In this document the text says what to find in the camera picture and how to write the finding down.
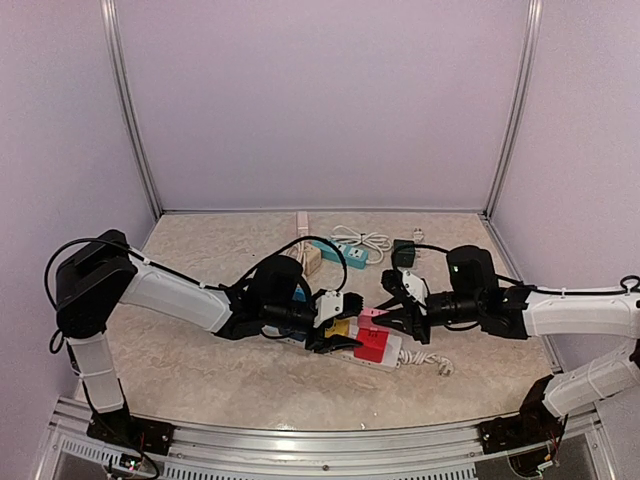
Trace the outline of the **yellow cube socket adapter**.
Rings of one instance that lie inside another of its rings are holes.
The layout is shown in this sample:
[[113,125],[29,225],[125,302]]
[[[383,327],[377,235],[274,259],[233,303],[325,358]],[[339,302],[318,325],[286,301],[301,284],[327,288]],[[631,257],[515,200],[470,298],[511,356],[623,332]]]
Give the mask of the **yellow cube socket adapter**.
[[349,319],[335,319],[333,324],[325,329],[325,337],[327,339],[333,337],[351,337],[351,321]]

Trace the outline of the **pink plug adapter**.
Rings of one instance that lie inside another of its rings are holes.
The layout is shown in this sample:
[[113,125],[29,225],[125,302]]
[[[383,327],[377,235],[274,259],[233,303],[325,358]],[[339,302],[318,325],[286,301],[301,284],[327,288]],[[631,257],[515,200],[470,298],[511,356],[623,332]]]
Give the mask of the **pink plug adapter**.
[[390,328],[376,324],[373,319],[379,315],[386,314],[386,310],[364,307],[357,317],[357,326],[359,329],[367,329],[372,331],[390,332]]

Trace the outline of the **red cube socket adapter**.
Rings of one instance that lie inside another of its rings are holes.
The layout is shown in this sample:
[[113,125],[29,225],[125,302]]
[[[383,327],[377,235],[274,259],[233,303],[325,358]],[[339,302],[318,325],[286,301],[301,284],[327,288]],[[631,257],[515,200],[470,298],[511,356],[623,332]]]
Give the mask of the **red cube socket adapter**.
[[354,348],[354,357],[360,360],[379,364],[383,361],[389,333],[382,330],[361,328],[358,330],[356,340],[361,343]]

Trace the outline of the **white multicolour power strip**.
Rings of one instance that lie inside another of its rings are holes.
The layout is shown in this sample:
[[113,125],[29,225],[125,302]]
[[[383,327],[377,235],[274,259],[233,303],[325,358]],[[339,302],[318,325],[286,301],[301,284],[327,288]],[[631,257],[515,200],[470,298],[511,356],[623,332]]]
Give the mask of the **white multicolour power strip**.
[[[358,326],[351,326],[351,338],[356,339],[358,330]],[[353,350],[339,350],[327,355],[342,361],[386,372],[392,372],[403,366],[419,365],[433,365],[436,367],[437,373],[443,377],[449,377],[455,371],[453,363],[448,358],[437,353],[405,349],[402,338],[390,332],[383,361],[379,364],[355,358]]]

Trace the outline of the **dark blue cube socket adapter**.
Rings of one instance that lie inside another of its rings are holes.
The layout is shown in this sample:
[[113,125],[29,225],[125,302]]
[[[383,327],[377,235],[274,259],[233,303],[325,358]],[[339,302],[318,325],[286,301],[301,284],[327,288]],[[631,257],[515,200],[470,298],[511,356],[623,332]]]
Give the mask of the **dark blue cube socket adapter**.
[[292,340],[304,342],[307,338],[305,331],[295,330],[289,327],[270,327],[266,335],[275,340]]

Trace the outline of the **light blue adapter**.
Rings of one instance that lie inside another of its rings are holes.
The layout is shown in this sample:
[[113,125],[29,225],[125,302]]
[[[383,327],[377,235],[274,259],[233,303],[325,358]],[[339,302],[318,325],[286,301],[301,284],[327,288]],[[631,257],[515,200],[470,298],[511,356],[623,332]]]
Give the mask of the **light blue adapter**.
[[297,302],[307,302],[307,295],[305,294],[305,291],[298,286],[294,291],[292,299]]

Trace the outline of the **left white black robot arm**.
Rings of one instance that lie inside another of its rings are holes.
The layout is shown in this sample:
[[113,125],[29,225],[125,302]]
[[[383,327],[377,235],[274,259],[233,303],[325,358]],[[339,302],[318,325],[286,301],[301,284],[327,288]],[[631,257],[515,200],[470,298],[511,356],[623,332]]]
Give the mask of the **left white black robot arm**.
[[115,371],[107,321],[119,304],[185,321],[227,340],[259,336],[264,328],[301,335],[308,351],[325,354],[354,348],[346,336],[328,338],[334,321],[357,316],[364,300],[345,291],[312,291],[303,266],[281,247],[231,285],[210,285],[162,265],[131,247],[126,235],[108,230],[58,248],[44,269],[44,289],[56,315],[55,338],[66,344],[87,402],[101,415],[102,430],[121,445],[140,434],[137,418]]

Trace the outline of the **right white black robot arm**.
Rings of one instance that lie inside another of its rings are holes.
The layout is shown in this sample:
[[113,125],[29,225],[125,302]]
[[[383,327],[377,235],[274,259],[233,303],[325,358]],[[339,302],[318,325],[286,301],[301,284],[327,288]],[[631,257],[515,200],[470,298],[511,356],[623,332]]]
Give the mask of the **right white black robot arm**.
[[529,406],[513,419],[511,433],[535,442],[559,418],[639,384],[639,278],[627,275],[615,288],[552,290],[496,273],[490,252],[463,245],[444,253],[451,288],[433,293],[424,279],[393,263],[384,271],[391,294],[373,317],[377,326],[404,333],[426,345],[435,327],[480,328],[505,339],[585,334],[623,338],[617,349],[566,373],[538,381]]

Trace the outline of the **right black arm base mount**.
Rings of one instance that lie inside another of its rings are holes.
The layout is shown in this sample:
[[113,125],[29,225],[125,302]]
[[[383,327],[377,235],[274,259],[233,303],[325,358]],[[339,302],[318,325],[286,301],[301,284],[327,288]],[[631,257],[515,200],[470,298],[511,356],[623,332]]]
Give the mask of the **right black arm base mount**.
[[558,439],[565,430],[562,416],[555,416],[544,405],[544,391],[552,375],[537,380],[529,389],[518,412],[478,424],[484,454],[517,449]]

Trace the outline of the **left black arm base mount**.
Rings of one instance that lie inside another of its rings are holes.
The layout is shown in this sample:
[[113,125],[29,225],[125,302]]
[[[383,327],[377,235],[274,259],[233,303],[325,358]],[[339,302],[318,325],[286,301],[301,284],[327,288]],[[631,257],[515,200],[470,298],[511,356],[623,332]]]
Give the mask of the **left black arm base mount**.
[[87,435],[112,445],[166,456],[175,429],[169,422],[132,415],[124,403],[122,408],[111,412],[92,412]]

